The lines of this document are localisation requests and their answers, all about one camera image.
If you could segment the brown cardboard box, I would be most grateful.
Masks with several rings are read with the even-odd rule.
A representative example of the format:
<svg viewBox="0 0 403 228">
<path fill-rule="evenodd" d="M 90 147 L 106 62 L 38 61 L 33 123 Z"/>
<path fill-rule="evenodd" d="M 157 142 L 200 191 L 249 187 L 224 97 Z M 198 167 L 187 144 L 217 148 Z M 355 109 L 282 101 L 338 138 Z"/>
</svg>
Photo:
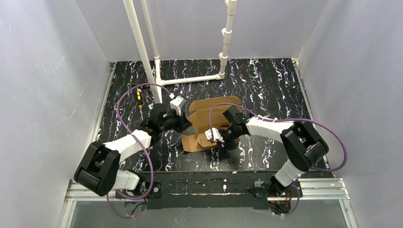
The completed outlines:
<svg viewBox="0 0 403 228">
<path fill-rule="evenodd" d="M 205 135 L 210 129 L 218 129 L 230 122 L 224 117 L 223 112 L 230 108 L 229 104 L 240 105 L 241 100 L 236 96 L 222 96 L 193 101 L 189 106 L 189 121 L 196 129 L 190 135 L 182 134 L 182 147 L 185 152 L 201 152 L 217 148 L 217 143 L 212 143 Z"/>
</svg>

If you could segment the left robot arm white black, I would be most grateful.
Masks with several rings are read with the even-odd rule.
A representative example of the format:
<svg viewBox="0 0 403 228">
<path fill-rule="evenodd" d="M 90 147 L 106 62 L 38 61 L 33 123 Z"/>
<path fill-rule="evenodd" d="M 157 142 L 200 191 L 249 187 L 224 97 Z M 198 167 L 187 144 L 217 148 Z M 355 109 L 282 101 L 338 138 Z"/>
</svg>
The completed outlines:
<svg viewBox="0 0 403 228">
<path fill-rule="evenodd" d="M 75 171 L 74 181 L 101 197 L 112 190 L 135 190 L 141 178 L 133 171 L 120 170 L 120 163 L 143 148 L 153 147 L 163 132 L 182 133 L 191 127 L 183 105 L 177 99 L 169 105 L 155 104 L 132 133 L 111 142 L 90 143 Z"/>
</svg>

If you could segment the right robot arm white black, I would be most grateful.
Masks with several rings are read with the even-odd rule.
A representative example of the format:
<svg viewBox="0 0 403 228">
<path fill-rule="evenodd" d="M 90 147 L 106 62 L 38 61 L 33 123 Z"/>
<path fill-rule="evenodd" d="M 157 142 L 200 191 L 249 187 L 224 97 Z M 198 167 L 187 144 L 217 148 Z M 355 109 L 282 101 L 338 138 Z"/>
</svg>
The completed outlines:
<svg viewBox="0 0 403 228">
<path fill-rule="evenodd" d="M 312 123 L 307 121 L 278 122 L 260 115 L 241 113 L 231 106 L 223 116 L 229 121 L 227 129 L 212 128 L 212 140 L 222 148 L 232 147 L 242 135 L 257 135 L 283 144 L 287 161 L 265 183 L 265 189 L 284 190 L 312 169 L 329 151 L 329 147 Z"/>
</svg>

